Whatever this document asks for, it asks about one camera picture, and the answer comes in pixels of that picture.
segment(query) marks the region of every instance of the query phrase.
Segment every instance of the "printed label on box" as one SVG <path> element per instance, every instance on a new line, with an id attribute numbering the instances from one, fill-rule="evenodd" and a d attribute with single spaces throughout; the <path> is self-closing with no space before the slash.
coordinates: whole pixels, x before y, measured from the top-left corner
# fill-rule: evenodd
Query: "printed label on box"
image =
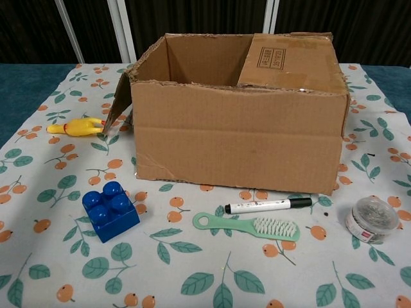
<path id="1" fill-rule="evenodd" d="M 259 54 L 257 67 L 268 69 L 283 69 L 285 51 L 283 48 L 262 47 Z"/>

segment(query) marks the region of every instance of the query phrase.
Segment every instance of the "black curtain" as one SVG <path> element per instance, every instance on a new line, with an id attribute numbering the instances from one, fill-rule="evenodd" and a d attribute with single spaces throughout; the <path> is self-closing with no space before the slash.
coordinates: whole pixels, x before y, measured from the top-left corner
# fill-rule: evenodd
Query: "black curtain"
<path id="1" fill-rule="evenodd" d="M 139 58 L 165 33 L 261 33 L 266 0 L 126 0 Z"/>
<path id="2" fill-rule="evenodd" d="M 121 63 L 106 0 L 64 0 L 86 63 Z"/>
<path id="3" fill-rule="evenodd" d="M 0 62 L 77 63 L 56 4 L 0 0 Z"/>
<path id="4" fill-rule="evenodd" d="M 280 0 L 276 33 L 333 32 L 339 62 L 411 65 L 409 0 Z"/>

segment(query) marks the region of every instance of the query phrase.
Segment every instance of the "brush handle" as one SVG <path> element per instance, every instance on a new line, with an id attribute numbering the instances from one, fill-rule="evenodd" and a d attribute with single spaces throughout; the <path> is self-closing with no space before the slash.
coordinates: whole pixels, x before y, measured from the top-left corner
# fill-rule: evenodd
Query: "brush handle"
<path id="1" fill-rule="evenodd" d="M 200 223 L 200 219 L 206 218 L 207 223 L 205 225 Z M 245 230 L 244 220 L 235 220 L 217 217 L 208 213 L 198 213 L 193 217 L 193 225 L 198 229 L 234 229 Z"/>

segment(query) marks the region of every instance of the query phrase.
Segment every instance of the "mint green brush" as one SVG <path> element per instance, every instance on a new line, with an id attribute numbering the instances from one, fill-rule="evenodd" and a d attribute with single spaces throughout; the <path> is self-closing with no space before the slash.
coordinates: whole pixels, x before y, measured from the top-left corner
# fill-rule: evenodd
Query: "mint green brush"
<path id="1" fill-rule="evenodd" d="M 200 223 L 202 218 L 207 218 L 205 225 Z M 233 229 L 247 232 L 255 237 L 279 239 L 280 241 L 296 242 L 300 238 L 300 230 L 294 222 L 272 218 L 235 220 L 217 217 L 208 213 L 198 213 L 193 217 L 193 225 L 201 230 Z"/>

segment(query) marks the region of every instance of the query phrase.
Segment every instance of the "black marker cap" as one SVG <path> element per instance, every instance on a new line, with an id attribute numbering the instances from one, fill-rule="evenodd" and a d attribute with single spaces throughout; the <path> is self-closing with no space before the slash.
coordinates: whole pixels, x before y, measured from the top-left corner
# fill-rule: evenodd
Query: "black marker cap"
<path id="1" fill-rule="evenodd" d="M 313 200 L 311 198 L 290 199 L 291 208 L 311 207 Z"/>

